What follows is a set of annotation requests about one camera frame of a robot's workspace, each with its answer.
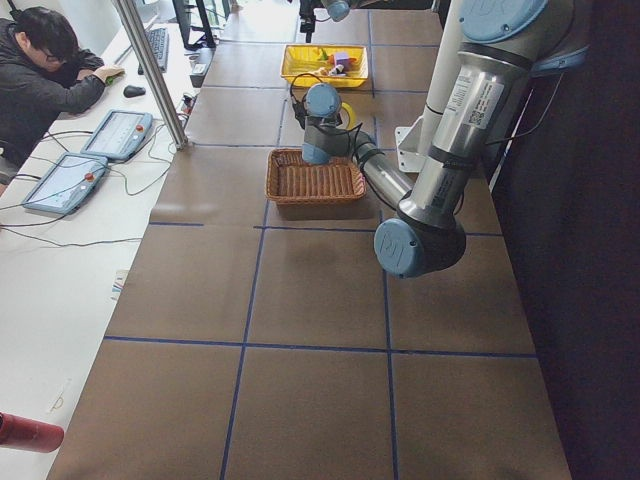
keyboard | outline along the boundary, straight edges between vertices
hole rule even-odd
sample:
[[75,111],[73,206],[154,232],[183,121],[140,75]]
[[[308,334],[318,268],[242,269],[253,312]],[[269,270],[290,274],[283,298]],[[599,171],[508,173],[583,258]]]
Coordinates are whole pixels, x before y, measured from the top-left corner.
[[[161,27],[149,30],[146,34],[160,71],[166,72],[169,60],[169,31],[165,27]],[[138,65],[138,75],[142,75],[142,73],[142,65]]]

person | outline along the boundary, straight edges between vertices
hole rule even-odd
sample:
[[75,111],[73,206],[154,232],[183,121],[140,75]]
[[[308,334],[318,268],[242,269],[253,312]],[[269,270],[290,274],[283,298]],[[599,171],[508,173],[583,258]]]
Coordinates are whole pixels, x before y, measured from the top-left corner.
[[11,181],[61,112],[84,112],[123,71],[81,50],[54,10],[33,7],[15,22],[0,19],[0,184]]

blue joint cap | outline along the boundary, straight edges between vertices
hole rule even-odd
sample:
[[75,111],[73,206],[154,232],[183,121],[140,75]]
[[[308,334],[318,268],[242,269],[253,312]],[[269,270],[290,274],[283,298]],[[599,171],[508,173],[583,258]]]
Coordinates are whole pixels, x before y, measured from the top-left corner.
[[528,27],[549,0],[465,1],[460,8],[462,33],[476,43],[496,43]]
[[324,165],[329,163],[331,155],[322,150],[321,148],[311,145],[310,143],[302,144],[302,159],[307,163],[313,163],[315,165]]
[[407,223],[398,218],[387,220],[378,227],[373,247],[382,268],[392,275],[407,278],[426,272],[420,239]]
[[305,103],[310,116],[322,118],[335,115],[342,106],[337,90],[328,83],[316,83],[311,87]]
[[334,22],[344,20],[349,15],[349,4],[344,0],[335,0],[327,6],[327,13]]

dark wall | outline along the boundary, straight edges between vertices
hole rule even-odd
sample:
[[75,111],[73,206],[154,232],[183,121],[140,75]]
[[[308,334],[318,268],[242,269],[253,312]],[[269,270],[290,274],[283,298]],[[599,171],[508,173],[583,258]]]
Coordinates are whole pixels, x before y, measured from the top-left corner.
[[[640,479],[640,9],[596,1],[587,64],[494,189],[574,480]],[[534,85],[534,125],[555,80]]]

black hair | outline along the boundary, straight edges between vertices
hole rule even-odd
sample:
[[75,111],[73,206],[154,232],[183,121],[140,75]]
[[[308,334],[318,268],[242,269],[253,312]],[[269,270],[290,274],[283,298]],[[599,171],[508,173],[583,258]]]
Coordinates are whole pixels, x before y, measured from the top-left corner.
[[20,13],[16,32],[24,32],[38,50],[48,49],[60,60],[71,60],[78,52],[76,37],[69,21],[60,13],[44,7],[27,8]]

